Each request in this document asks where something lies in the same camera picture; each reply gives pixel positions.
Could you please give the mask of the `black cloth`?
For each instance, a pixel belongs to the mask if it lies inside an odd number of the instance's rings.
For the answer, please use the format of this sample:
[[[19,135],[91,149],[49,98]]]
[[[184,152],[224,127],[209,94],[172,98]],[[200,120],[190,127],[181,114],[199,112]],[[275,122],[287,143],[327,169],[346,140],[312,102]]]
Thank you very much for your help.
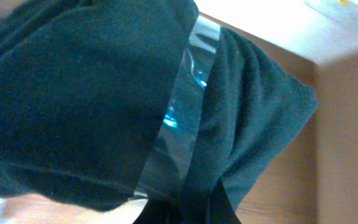
[[[0,198],[237,223],[317,105],[193,1],[0,1]]]

